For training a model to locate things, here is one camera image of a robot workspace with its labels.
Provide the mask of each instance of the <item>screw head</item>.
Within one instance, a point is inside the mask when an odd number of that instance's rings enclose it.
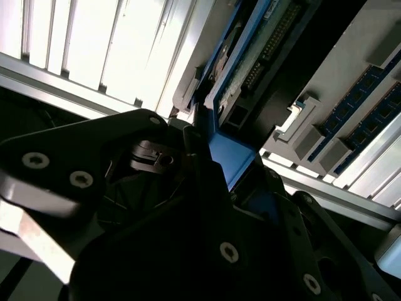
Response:
[[[151,122],[153,122],[154,124],[160,124],[160,120],[157,119],[156,117],[151,116],[151,117],[149,117],[149,120]]]
[[[43,169],[50,163],[48,156],[40,152],[29,152],[22,158],[23,164],[31,169]]]
[[[315,295],[319,295],[321,293],[321,288],[319,282],[314,278],[314,276],[310,274],[303,275],[303,281],[308,287],[308,289],[314,293]]]
[[[93,177],[85,171],[75,171],[70,174],[70,183],[79,188],[88,188],[93,184]]]
[[[372,294],[372,299],[373,301],[383,301],[382,298],[380,298],[377,294],[373,293]]]
[[[227,260],[229,263],[235,263],[239,259],[239,254],[237,249],[235,249],[235,247],[232,244],[226,241],[221,243],[220,253],[223,256],[223,258]]]
[[[274,170],[270,170],[270,175],[272,176],[272,177],[274,177],[275,179],[277,179],[278,178],[278,174],[277,174],[277,172],[275,172]]]

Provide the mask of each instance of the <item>gray metal panel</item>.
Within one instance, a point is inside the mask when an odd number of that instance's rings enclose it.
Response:
[[[399,176],[401,172],[401,137],[399,137],[387,150],[376,160],[363,175],[355,181],[349,191],[364,197],[374,197],[381,189]],[[398,198],[401,187],[396,186]]]
[[[401,212],[334,187],[292,168],[263,159],[265,166],[275,170],[290,193],[302,190],[316,198],[322,207],[384,231],[401,221]]]
[[[367,1],[301,93],[301,95],[313,95],[313,98],[318,99],[321,103],[319,109],[314,110],[313,115],[308,117],[309,124],[317,126],[325,121],[333,108],[368,67],[369,64],[366,59],[383,40],[383,36],[394,27],[397,21],[401,20],[401,10],[390,9],[388,6],[378,7],[378,3],[373,2],[375,1]],[[337,138],[347,137],[358,126],[364,116],[374,108],[394,85],[396,82],[394,78],[397,77],[397,72],[400,71],[401,63],[394,68],[393,72],[384,79],[340,129],[336,134]],[[306,127],[300,126],[298,130],[295,130],[295,133],[301,137],[302,135],[305,136],[304,131],[306,131]],[[270,137],[264,148],[268,152],[280,154],[295,164],[304,166],[322,176],[328,172],[334,176],[331,172],[332,169],[323,168],[319,162],[330,148],[330,145],[312,163],[307,161],[306,158],[299,159],[293,147],[289,147],[289,145],[291,144],[285,144],[281,139],[276,139],[275,141],[273,137]]]
[[[230,2],[232,1],[215,1],[213,8],[210,11],[203,32],[199,37],[195,50],[192,53],[173,96],[174,105],[180,110],[185,110],[187,107],[187,103],[182,103],[182,96],[185,94],[185,91],[193,78],[195,68],[206,65],[231,17],[234,6],[229,5]]]
[[[333,184],[340,188],[351,186],[359,177],[363,176],[369,167],[386,152],[400,135],[401,114],[368,145]]]
[[[294,142],[294,151],[300,160],[308,157],[325,138],[314,125],[310,125],[305,133]]]
[[[391,207],[401,200],[401,173],[390,181],[374,198],[375,202]]]
[[[367,61],[381,69],[384,69],[395,54],[401,49],[401,23],[394,24],[368,57]]]
[[[0,53],[0,85],[64,110],[60,102],[77,105],[82,110],[110,115],[135,109],[125,102],[81,86],[33,65]]]
[[[334,138],[330,148],[319,162],[326,172],[333,172],[351,152],[340,139]]]

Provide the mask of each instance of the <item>blue ram slot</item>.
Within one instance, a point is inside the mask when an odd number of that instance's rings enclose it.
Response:
[[[341,174],[374,138],[401,112],[401,83],[395,84],[380,103],[346,138],[345,144],[353,152],[336,168]]]
[[[401,51],[388,63],[383,70],[376,66],[370,66],[352,89],[340,101],[333,113],[319,127],[320,132],[325,136],[319,146],[309,156],[308,161],[312,162],[316,156],[325,148],[327,143],[335,137],[339,129],[348,121],[368,96],[377,88],[382,80],[390,73],[394,66],[401,59]]]

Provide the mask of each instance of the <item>black cable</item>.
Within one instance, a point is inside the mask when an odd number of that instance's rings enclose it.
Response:
[[[13,266],[3,282],[0,283],[0,300],[6,301],[15,291],[21,279],[31,265],[32,260],[21,257]]]

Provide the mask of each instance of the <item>blue component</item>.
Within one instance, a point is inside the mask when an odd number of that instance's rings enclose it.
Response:
[[[223,168],[228,189],[231,190],[255,159],[255,151],[221,132],[214,133],[209,148],[213,161]]]
[[[268,213],[270,221],[275,225],[279,224],[276,200],[274,195],[269,191],[260,189],[258,192],[255,192],[252,199],[248,202],[247,210],[260,216]]]
[[[334,172],[336,174],[341,174],[400,112],[401,83],[397,83],[370,114],[363,119],[360,125],[345,139],[345,144],[352,147],[353,152]]]
[[[209,147],[213,160],[220,163],[223,168],[229,190],[234,187],[235,183],[239,180],[250,163],[252,163],[256,156],[256,151],[252,147],[246,146],[220,131],[219,119],[217,117],[218,103],[230,76],[234,72],[242,54],[245,52],[253,34],[258,28],[270,2],[271,0],[259,0],[258,3],[256,3],[252,15],[246,23],[221,76],[205,99],[206,107],[213,109],[209,116]]]
[[[374,89],[379,86],[382,80],[400,60],[401,50],[395,55],[390,63],[388,63],[384,70],[376,66],[370,66],[367,69],[359,81],[354,84],[352,89],[341,100],[325,123],[320,127],[320,131],[325,138],[309,156],[308,161],[312,162],[316,158],[316,156],[325,148],[327,143],[334,138],[341,126],[357,111],[360,105],[368,98]]]

